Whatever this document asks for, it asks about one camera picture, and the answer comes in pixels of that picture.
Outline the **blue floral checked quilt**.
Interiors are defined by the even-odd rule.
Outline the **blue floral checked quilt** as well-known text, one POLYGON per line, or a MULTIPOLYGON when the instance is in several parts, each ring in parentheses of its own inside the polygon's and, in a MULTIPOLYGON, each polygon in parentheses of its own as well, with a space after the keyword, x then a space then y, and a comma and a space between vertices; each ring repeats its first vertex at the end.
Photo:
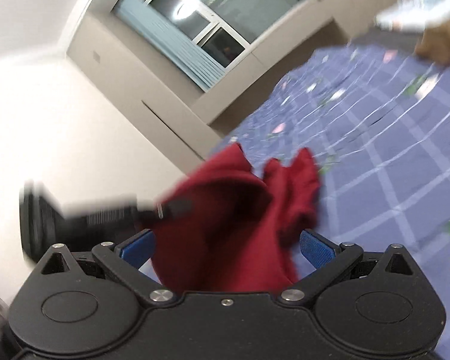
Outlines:
POLYGON ((170 290, 178 301, 148 312, 171 341, 154 355, 450 359, 450 67, 375 46, 319 49, 208 160, 235 143, 256 176, 308 149, 320 189, 306 230, 361 246, 362 261, 305 306, 278 303, 288 287, 170 290))

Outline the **beige built-in wardrobe unit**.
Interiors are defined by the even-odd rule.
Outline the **beige built-in wardrobe unit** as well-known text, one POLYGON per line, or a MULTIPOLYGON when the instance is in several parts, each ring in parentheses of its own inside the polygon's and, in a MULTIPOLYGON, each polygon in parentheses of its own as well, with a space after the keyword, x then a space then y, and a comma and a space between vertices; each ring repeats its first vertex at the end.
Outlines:
POLYGON ((319 47, 397 0, 90 0, 67 54, 182 170, 319 47))

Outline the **window with white frame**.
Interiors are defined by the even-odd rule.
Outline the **window with white frame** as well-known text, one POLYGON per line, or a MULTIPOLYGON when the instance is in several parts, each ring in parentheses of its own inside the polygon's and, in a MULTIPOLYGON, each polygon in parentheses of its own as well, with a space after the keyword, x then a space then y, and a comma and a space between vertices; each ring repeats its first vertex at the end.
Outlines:
POLYGON ((302 0, 146 0, 224 68, 302 0))

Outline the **red long-sleeve sweater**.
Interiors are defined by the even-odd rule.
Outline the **red long-sleeve sweater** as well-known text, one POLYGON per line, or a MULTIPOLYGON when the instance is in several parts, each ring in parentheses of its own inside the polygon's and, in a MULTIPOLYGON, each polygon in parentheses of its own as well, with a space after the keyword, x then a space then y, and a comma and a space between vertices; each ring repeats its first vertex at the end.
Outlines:
POLYGON ((318 219, 320 175, 311 152, 289 166, 272 158, 253 173, 231 144, 183 180, 153 225, 152 265, 161 283, 182 293, 277 293, 297 282, 291 248, 318 219))

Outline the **light blue patterned cloth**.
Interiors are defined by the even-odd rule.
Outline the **light blue patterned cloth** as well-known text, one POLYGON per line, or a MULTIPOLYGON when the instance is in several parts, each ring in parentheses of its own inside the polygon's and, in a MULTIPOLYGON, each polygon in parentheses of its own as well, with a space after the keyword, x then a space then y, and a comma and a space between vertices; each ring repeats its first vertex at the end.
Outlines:
POLYGON ((399 0, 382 10, 374 25, 381 30, 403 33, 422 33, 450 18, 450 0, 399 0))

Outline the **left blue curtain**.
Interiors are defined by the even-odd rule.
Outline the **left blue curtain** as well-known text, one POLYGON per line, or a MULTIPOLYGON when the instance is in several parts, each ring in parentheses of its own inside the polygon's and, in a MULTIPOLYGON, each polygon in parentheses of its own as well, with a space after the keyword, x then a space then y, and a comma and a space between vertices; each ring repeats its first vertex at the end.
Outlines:
POLYGON ((119 0, 113 11, 203 91, 224 77, 222 65, 142 0, 119 0))

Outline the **brown garment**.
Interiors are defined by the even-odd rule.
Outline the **brown garment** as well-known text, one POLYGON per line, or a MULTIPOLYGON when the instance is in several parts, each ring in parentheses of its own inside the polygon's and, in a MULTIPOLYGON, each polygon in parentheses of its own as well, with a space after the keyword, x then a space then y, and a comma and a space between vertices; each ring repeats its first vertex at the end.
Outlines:
POLYGON ((436 27, 425 29, 415 47, 415 55, 443 67, 450 66, 450 18, 436 27))

